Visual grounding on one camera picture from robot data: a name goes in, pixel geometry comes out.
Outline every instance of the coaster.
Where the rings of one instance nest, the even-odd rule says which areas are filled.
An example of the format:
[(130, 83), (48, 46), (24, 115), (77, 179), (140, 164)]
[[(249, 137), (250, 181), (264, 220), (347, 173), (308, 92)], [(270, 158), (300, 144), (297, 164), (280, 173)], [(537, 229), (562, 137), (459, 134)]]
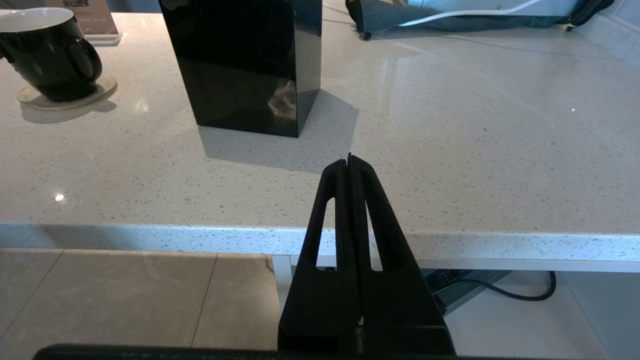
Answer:
[(82, 106), (88, 104), (90, 102), (96, 101), (100, 99), (109, 91), (116, 87), (116, 78), (109, 74), (103, 74), (96, 81), (96, 91), (82, 99), (74, 100), (74, 101), (65, 101), (65, 102), (54, 102), (42, 95), (36, 88), (29, 85), (26, 88), (20, 90), (18, 93), (18, 101), (26, 106), (29, 106), (38, 110), (47, 110), (47, 111), (60, 111), (71, 108), (76, 108), (78, 106)]

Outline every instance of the black cable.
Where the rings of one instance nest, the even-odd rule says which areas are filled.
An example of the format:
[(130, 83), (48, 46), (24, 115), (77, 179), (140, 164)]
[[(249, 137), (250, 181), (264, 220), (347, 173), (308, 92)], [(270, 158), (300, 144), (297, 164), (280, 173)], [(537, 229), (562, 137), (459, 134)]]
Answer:
[(434, 291), (434, 294), (437, 294), (441, 291), (444, 291), (448, 288), (451, 288), (453, 286), (456, 285), (460, 285), (460, 284), (475, 284), (478, 286), (483, 286), (489, 290), (495, 291), (498, 294), (504, 295), (506, 297), (510, 297), (512, 299), (517, 299), (517, 300), (523, 300), (523, 301), (542, 301), (542, 300), (547, 300), (551, 297), (551, 295), (553, 295), (556, 292), (556, 273), (553, 271), (549, 272), (549, 278), (550, 278), (550, 282), (549, 282), (549, 287), (547, 288), (547, 290), (545, 291), (544, 294), (539, 295), (539, 296), (525, 296), (525, 295), (519, 295), (519, 294), (514, 294), (514, 293), (510, 293), (506, 290), (500, 289), (494, 285), (489, 284), (488, 282), (484, 282), (484, 281), (480, 281), (480, 280), (474, 280), (474, 279), (460, 279), (460, 280), (455, 280), (454, 282), (448, 284), (447, 286), (437, 289), (436, 291)]

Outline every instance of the cable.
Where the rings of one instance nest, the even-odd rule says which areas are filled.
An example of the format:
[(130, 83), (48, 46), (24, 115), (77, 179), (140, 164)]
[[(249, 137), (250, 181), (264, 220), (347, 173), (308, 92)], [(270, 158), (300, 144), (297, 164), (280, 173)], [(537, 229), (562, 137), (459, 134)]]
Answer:
[(432, 15), (432, 16), (427, 16), (424, 17), (422, 19), (417, 19), (417, 20), (413, 20), (413, 21), (409, 21), (409, 22), (405, 22), (404, 24), (400, 24), (398, 26), (411, 26), (411, 25), (417, 25), (417, 24), (422, 24), (423, 22), (428, 22), (428, 21), (433, 21), (433, 20), (438, 20), (438, 19), (442, 19), (443, 17), (451, 17), (451, 16), (465, 16), (465, 15), (475, 15), (475, 16), (495, 16), (495, 15), (509, 15), (510, 13), (515, 13), (517, 11), (520, 11), (530, 5), (533, 5), (535, 3), (537, 3), (540, 0), (529, 0), (526, 3), (522, 3), (518, 6), (512, 7), (510, 9), (504, 9), (504, 10), (458, 10), (455, 12), (446, 12), (446, 13), (439, 13), (436, 15)]
[(484, 282), (484, 281), (480, 281), (480, 280), (474, 280), (474, 279), (460, 279), (460, 280), (455, 280), (454, 282), (448, 284), (447, 286), (437, 289), (436, 291), (434, 291), (434, 294), (437, 294), (441, 291), (444, 291), (446, 289), (449, 289), (453, 286), (456, 285), (460, 285), (460, 284), (475, 284), (478, 286), (483, 286), (489, 290), (495, 291), (498, 294), (504, 295), (506, 297), (510, 297), (512, 299), (517, 299), (517, 300), (523, 300), (523, 301), (542, 301), (542, 300), (547, 300), (551, 297), (551, 295), (553, 295), (556, 292), (556, 273), (553, 271), (549, 272), (549, 279), (551, 280), (549, 282), (549, 287), (547, 288), (547, 290), (545, 291), (544, 294), (539, 295), (539, 296), (525, 296), (525, 295), (519, 295), (519, 294), (514, 294), (514, 293), (510, 293), (506, 290), (500, 289), (494, 285), (489, 284), (488, 282)]

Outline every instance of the white quartz countertop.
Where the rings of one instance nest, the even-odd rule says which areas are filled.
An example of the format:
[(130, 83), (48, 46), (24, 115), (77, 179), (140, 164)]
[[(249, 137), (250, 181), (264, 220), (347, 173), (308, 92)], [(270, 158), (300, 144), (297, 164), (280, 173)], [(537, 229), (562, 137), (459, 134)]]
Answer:
[(365, 42), (323, 17), (297, 139), (198, 127), (159, 14), (114, 14), (97, 104), (21, 108), (0, 61), (0, 246), (295, 255), (322, 169), (352, 152), (416, 258), (640, 271), (640, 71), (559, 28)]

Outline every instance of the mug handle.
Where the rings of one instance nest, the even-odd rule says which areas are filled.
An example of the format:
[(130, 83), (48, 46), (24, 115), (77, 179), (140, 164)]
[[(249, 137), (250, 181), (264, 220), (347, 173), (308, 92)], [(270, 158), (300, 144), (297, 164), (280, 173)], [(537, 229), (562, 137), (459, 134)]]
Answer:
[[(102, 62), (100, 61), (100, 56), (98, 56), (98, 52), (95, 50), (95, 48), (91, 44), (89, 44), (88, 41), (86, 41), (83, 38), (74, 38), (72, 40), (72, 44), (78, 45), (78, 47), (86, 55), (87, 59), (89, 59), (89, 62), (91, 63), (91, 68), (93, 70), (93, 74), (89, 78), (89, 81), (95, 81), (102, 74)], [(79, 74), (82, 74), (82, 71), (80, 71), (80, 69), (77, 69), (77, 67), (76, 67), (76, 70), (78, 71)]]

